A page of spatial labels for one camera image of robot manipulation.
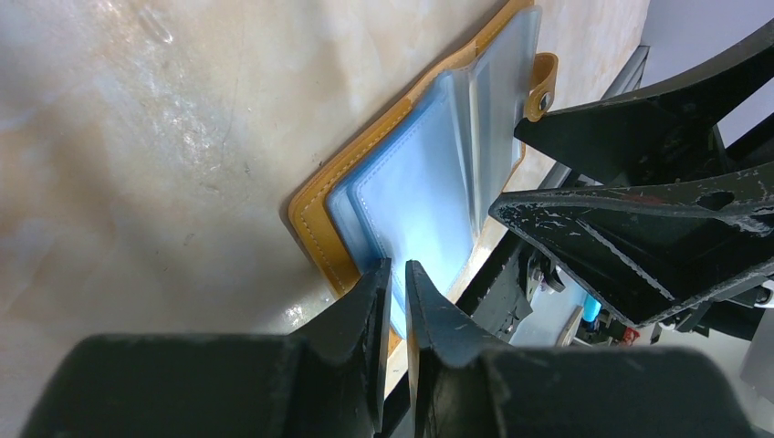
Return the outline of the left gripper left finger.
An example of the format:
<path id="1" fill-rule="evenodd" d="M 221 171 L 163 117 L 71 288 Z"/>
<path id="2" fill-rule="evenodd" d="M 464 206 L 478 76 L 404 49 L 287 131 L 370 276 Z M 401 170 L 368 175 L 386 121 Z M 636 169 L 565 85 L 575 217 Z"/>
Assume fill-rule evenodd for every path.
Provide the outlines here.
<path id="1" fill-rule="evenodd" d="M 287 335 L 79 342 L 25 437 L 370 437 L 382 428 L 391 263 Z"/>

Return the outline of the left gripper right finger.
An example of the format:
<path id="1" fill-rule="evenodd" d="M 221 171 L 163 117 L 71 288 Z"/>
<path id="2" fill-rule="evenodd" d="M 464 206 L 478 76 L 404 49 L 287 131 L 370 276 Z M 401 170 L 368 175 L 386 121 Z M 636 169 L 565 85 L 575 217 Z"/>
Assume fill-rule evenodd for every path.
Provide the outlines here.
<path id="1" fill-rule="evenodd" d="M 722 371 L 682 348 L 515 347 L 405 266 L 418 437 L 753 437 Z"/>

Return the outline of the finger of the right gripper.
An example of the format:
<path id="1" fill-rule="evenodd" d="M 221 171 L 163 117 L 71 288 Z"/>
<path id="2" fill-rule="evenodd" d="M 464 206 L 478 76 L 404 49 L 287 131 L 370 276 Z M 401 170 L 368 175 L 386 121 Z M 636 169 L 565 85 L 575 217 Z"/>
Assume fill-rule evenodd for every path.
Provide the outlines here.
<path id="1" fill-rule="evenodd" d="M 637 187 L 502 193 L 490 215 L 642 327 L 773 273 L 773 167 Z"/>
<path id="2" fill-rule="evenodd" d="M 690 181 L 728 169 L 714 128 L 773 78 L 773 24 L 672 78 L 523 119 L 515 137 L 599 183 Z"/>

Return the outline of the tan leather card holder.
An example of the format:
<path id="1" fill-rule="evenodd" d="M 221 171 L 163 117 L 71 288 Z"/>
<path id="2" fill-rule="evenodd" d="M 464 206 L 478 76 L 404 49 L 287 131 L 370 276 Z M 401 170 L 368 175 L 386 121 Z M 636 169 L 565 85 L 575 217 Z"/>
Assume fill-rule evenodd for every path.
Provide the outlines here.
<path id="1" fill-rule="evenodd" d="M 515 128 L 551 106 L 559 60 L 537 50 L 541 16 L 531 1 L 506 3 L 289 205 L 289 221 L 338 294 L 377 260 L 391 260 L 390 323 L 399 338 L 407 335 L 406 262 L 419 261 L 449 292 L 524 157 Z"/>

